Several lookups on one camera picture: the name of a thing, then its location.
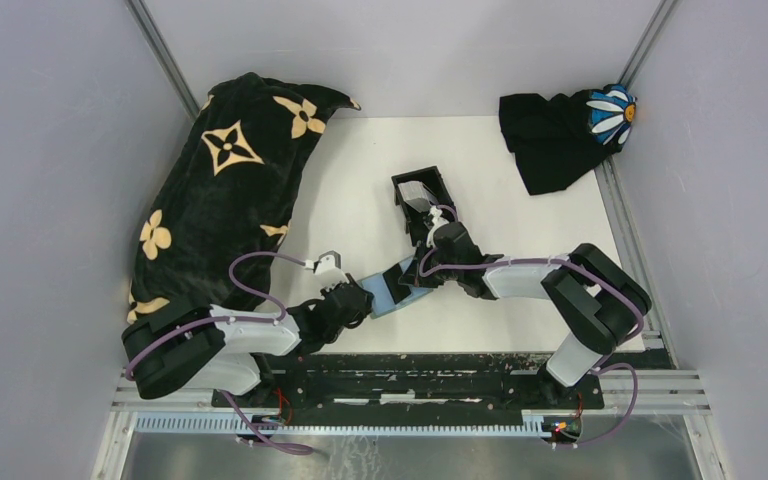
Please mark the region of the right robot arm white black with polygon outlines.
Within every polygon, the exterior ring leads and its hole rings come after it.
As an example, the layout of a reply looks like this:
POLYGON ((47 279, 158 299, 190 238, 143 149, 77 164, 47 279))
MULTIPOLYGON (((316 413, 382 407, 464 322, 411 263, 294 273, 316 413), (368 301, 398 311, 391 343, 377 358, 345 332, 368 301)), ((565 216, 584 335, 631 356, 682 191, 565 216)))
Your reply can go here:
POLYGON ((548 258, 485 254, 460 222, 436 228, 417 243, 412 258, 364 284, 373 291, 374 315, 382 316, 447 282, 473 298, 554 305, 569 333, 539 369, 538 396, 551 408, 572 401, 577 383, 641 332, 653 306, 648 292, 593 244, 548 258))

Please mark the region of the stack of cards in bin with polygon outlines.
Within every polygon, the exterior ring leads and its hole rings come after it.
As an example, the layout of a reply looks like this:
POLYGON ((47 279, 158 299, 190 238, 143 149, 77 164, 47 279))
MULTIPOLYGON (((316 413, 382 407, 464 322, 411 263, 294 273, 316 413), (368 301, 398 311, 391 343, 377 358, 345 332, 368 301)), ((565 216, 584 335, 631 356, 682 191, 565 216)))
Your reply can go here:
POLYGON ((438 204, 437 198, 420 181, 412 180, 397 184, 397 191, 405 204, 416 211, 425 212, 438 204))

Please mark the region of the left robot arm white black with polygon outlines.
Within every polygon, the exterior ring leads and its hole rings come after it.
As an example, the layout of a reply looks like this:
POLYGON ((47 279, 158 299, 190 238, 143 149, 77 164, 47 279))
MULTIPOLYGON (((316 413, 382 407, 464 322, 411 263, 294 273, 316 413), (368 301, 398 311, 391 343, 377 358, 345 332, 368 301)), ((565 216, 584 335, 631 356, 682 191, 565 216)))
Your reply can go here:
POLYGON ((372 313, 373 299, 354 281, 324 290, 285 314, 178 298, 125 329, 125 376, 146 400, 182 388, 207 388, 263 406, 272 399, 275 382, 261 356, 295 358, 320 351, 344 330, 359 326, 372 313))

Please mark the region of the green leather card holder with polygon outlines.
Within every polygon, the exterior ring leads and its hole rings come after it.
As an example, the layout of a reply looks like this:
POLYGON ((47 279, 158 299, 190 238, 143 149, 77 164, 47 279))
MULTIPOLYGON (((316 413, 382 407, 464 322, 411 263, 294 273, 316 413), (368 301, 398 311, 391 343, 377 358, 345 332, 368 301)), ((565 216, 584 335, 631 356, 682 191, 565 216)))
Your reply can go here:
POLYGON ((399 278, 412 262, 411 258, 405 258, 385 271, 358 281, 359 285, 373 296, 371 318, 391 314, 432 292, 429 288, 404 285, 399 282, 399 278))

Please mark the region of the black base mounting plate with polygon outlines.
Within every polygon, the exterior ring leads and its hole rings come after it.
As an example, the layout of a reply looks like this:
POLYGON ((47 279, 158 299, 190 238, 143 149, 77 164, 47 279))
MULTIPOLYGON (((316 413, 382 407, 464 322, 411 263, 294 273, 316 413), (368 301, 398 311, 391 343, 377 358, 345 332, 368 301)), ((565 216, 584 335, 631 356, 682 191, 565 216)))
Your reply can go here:
POLYGON ((593 375, 550 386, 539 353, 266 356, 266 379, 238 396, 245 409, 279 408, 292 426, 515 426, 529 413, 601 410, 593 375))

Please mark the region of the aluminium rail frame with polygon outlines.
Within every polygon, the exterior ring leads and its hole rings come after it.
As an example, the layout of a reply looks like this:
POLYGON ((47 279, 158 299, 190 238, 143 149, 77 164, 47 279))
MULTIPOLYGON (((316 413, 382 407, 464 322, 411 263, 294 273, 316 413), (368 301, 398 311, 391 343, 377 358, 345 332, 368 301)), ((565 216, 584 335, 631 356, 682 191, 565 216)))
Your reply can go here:
POLYGON ((259 446, 205 388, 141 399, 120 382, 94 479, 731 479, 700 375, 656 331, 639 353, 551 405, 537 352, 323 354, 273 360, 275 395, 244 399, 277 444, 259 446))

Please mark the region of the black blanket with tan flowers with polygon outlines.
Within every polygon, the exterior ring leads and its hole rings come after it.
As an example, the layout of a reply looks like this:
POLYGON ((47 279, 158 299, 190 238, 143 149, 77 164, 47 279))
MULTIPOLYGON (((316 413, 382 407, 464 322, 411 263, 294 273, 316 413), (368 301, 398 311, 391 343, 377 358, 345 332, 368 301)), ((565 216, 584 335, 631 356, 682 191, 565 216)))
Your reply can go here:
POLYGON ((338 90, 253 72, 215 85, 141 227, 127 321, 187 295, 260 305, 304 168, 329 119, 356 108, 338 90))

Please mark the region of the black cloth with daisy print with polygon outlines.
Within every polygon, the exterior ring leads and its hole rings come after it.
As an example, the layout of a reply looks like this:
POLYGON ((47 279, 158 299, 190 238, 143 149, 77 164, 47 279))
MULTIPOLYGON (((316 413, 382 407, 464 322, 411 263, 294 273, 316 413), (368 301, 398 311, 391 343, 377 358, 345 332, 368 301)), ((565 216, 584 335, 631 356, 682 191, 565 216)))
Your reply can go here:
POLYGON ((563 191, 610 156, 632 132, 636 97, 621 84, 547 99, 537 93, 499 98, 506 147, 531 196, 563 191))

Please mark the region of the black plastic bin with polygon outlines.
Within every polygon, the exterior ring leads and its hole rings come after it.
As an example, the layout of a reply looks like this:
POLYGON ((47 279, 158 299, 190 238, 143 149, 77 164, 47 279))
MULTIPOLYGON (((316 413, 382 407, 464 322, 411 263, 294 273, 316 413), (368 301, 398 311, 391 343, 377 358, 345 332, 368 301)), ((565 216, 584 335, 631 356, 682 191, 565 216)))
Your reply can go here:
POLYGON ((395 205, 404 216, 404 230, 415 246, 425 242, 432 226, 431 210, 441 211, 443 219, 456 219, 456 207, 437 166, 413 170, 391 177, 395 205))

